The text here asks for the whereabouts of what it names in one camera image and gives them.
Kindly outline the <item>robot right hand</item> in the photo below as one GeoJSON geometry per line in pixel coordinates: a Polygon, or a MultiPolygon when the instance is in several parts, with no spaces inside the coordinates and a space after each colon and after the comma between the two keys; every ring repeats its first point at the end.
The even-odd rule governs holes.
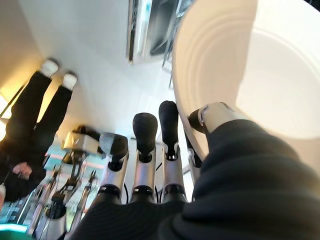
{"type": "Polygon", "coordinates": [[[72,239],[319,239],[320,178],[287,143],[222,102],[189,122],[209,149],[194,201],[120,205],[100,193],[72,239]]]}

